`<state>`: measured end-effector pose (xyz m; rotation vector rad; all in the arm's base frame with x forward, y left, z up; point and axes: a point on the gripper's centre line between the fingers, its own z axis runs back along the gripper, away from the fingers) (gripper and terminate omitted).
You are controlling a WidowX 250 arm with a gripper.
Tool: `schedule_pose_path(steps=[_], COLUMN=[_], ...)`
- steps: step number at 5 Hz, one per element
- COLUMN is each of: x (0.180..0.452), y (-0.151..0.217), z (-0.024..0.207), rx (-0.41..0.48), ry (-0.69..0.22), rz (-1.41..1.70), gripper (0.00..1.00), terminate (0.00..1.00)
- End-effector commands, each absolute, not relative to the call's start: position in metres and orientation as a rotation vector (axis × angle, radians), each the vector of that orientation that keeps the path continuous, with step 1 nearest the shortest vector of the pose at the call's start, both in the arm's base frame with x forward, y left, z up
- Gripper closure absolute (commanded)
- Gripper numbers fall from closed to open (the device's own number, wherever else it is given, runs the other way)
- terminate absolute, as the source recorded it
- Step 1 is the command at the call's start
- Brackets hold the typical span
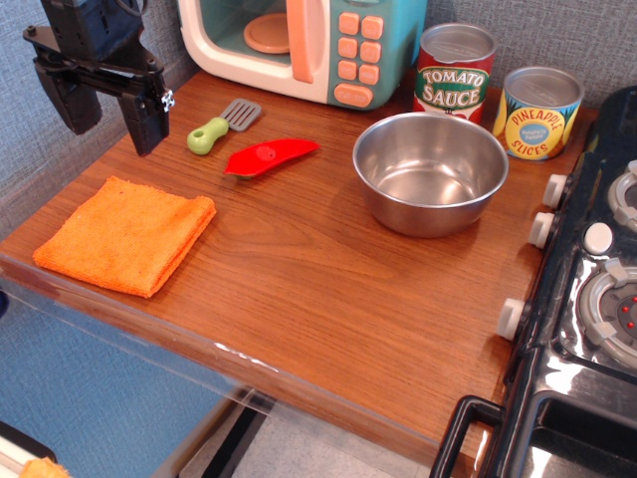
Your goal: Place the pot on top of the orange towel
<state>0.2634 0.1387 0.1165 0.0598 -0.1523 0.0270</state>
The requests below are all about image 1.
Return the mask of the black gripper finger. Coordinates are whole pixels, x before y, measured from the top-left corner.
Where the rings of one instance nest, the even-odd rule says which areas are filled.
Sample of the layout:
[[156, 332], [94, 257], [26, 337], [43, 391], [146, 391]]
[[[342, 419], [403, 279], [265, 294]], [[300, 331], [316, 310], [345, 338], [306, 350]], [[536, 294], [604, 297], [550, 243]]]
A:
[[162, 100], [124, 94], [117, 101], [136, 153], [152, 153], [169, 136], [169, 114]]
[[83, 85], [74, 70], [51, 67], [41, 59], [36, 59], [34, 66], [45, 93], [69, 130], [81, 135], [100, 122], [103, 112], [97, 93]]

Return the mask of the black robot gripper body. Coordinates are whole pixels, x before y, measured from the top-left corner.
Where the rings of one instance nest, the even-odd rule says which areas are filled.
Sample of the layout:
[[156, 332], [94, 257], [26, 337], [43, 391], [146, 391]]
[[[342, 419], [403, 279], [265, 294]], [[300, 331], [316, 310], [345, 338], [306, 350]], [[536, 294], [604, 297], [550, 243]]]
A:
[[138, 1], [44, 1], [42, 6], [49, 23], [23, 31], [36, 52], [34, 61], [74, 70], [97, 94], [145, 95], [162, 100], [168, 111], [174, 106], [163, 63], [141, 45], [145, 7]]

